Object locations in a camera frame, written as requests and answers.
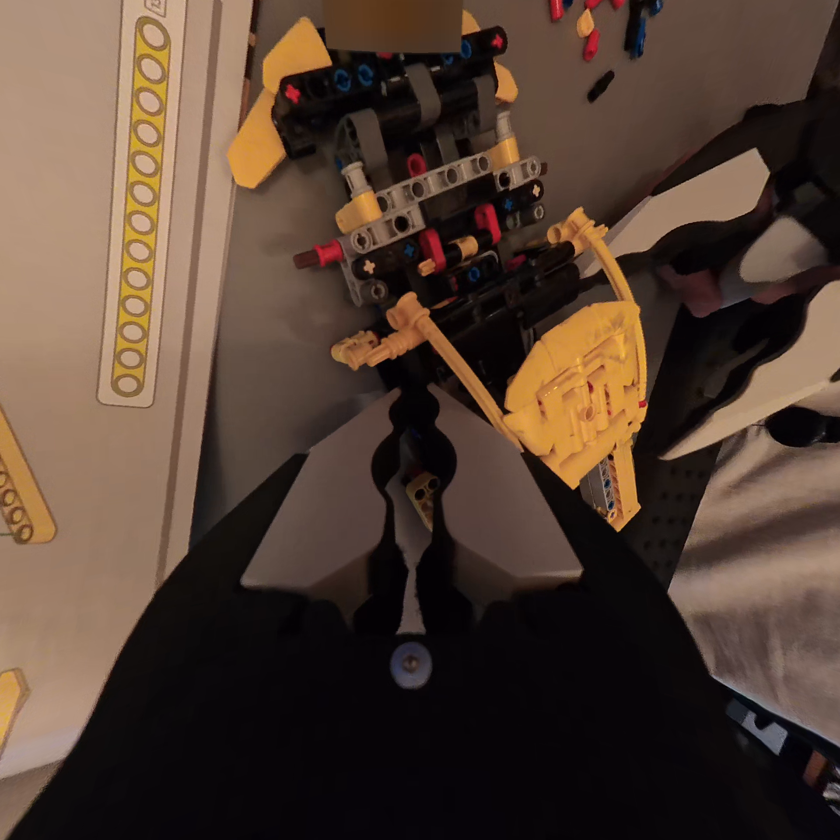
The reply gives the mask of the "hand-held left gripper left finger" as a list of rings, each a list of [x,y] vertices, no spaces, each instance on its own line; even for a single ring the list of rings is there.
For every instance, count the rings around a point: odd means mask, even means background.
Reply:
[[[386,504],[375,450],[393,431],[398,388],[313,446],[241,578],[249,590],[335,604],[346,620],[368,597],[367,560],[382,538]]]

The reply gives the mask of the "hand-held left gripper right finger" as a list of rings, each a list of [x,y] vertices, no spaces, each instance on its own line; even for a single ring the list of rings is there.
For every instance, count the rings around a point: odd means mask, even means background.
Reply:
[[[582,567],[516,447],[435,385],[436,427],[455,450],[441,496],[455,585],[476,606],[578,581]]]

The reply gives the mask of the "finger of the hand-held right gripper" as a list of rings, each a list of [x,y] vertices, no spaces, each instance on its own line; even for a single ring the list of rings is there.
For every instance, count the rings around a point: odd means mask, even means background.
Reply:
[[[769,179],[759,151],[749,150],[649,194],[610,230],[605,242],[617,259],[671,260],[730,236],[758,205]]]
[[[728,374],[721,391],[686,421],[660,459],[719,443],[838,381],[838,281],[780,299],[763,314],[773,325],[768,339]]]

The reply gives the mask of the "yellow black brick car model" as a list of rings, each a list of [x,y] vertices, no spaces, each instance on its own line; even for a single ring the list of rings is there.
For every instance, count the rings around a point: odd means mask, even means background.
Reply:
[[[606,227],[581,208],[505,254],[504,237],[543,219],[548,166],[511,125],[505,30],[467,12],[461,26],[456,52],[346,51],[301,17],[264,58],[227,161],[237,186],[257,188],[332,132],[339,234],[295,267],[338,266],[352,303],[380,313],[332,357],[356,371],[417,350],[429,377],[456,379],[618,531],[639,511],[640,309]]]

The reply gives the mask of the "grey desk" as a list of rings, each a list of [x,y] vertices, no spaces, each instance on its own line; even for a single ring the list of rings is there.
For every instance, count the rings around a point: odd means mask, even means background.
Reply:
[[[481,27],[506,29],[503,65],[518,84],[520,151],[549,166],[544,224],[584,210],[613,225],[658,179],[751,106],[805,97],[837,2],[665,2],[644,55],[623,50],[627,9],[597,8],[598,53],[584,62],[572,15],[547,2],[464,2]],[[615,71],[594,103],[586,93]],[[362,407],[377,374],[352,373],[329,346],[370,321],[340,270],[297,270],[295,253],[334,235],[343,181],[320,152],[237,189],[198,474],[191,544],[290,455]]]

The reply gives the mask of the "person's right hand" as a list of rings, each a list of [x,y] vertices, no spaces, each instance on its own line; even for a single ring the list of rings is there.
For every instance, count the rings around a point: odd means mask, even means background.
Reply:
[[[657,273],[692,317],[704,319],[723,308],[719,278],[713,271],[704,269],[682,275],[671,265],[664,265]]]

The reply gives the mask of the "pile of small brick pins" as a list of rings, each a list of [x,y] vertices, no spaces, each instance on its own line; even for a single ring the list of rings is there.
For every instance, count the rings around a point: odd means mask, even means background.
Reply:
[[[601,42],[601,31],[595,23],[594,12],[607,4],[618,12],[628,7],[623,50],[628,58],[640,59],[644,55],[648,20],[658,16],[665,5],[664,1],[583,1],[583,11],[575,21],[575,32],[582,41],[582,57],[590,62],[596,56]]]

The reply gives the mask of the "open instruction booklet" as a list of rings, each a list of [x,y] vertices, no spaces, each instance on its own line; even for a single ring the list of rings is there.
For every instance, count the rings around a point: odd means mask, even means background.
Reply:
[[[2,2],[2,779],[186,553],[253,2]]]

